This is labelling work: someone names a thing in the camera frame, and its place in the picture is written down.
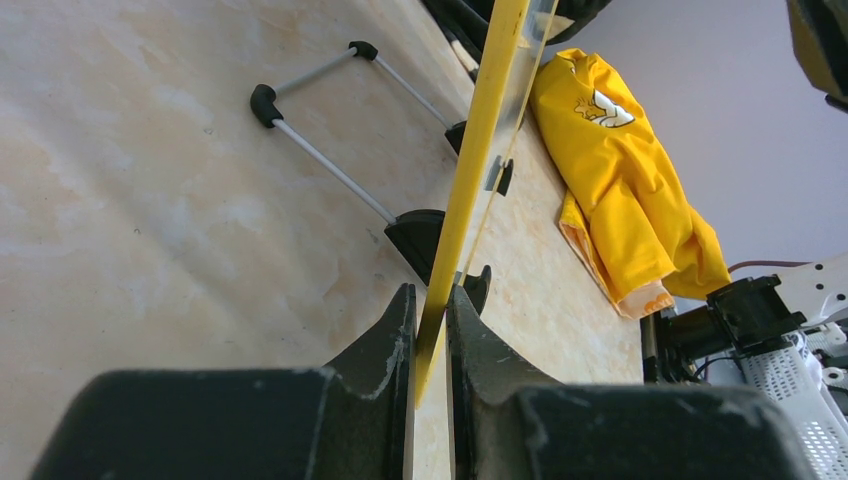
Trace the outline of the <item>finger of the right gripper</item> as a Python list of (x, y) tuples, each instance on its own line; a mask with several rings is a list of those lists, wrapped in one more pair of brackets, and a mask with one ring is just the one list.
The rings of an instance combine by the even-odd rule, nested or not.
[(847, 112), (847, 0), (787, 0), (794, 57), (831, 107)]

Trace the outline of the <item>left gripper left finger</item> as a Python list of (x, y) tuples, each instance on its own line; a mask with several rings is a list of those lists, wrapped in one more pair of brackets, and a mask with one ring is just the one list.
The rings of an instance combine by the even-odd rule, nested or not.
[(35, 479), (408, 479), (416, 291), (322, 366), (116, 370), (73, 399)]

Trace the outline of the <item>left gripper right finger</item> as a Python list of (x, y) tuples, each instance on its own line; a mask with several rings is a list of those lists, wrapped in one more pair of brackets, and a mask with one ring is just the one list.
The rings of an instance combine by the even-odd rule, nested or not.
[(455, 288), (446, 309), (455, 479), (812, 479), (787, 416), (739, 387), (565, 384)]

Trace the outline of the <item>yellow framed whiteboard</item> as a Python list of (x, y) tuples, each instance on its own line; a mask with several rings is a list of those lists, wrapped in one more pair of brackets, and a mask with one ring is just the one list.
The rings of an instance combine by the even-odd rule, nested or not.
[(415, 386), (422, 401), (444, 345), (448, 301), (468, 275), (495, 192), (484, 190), (488, 166), (513, 150), (533, 80), (554, 23), (554, 1), (493, 4), (467, 114), (443, 228), (415, 344)]

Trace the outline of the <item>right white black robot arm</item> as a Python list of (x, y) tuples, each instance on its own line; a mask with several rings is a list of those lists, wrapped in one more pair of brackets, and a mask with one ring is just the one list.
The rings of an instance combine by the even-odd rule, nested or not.
[(709, 294), (703, 307), (643, 319), (646, 378), (696, 381), (713, 361), (736, 362), (749, 384), (789, 415), (815, 476), (844, 479), (845, 413), (828, 388), (828, 365), (802, 353), (809, 331), (846, 344), (837, 319), (846, 309), (846, 254), (735, 281)]

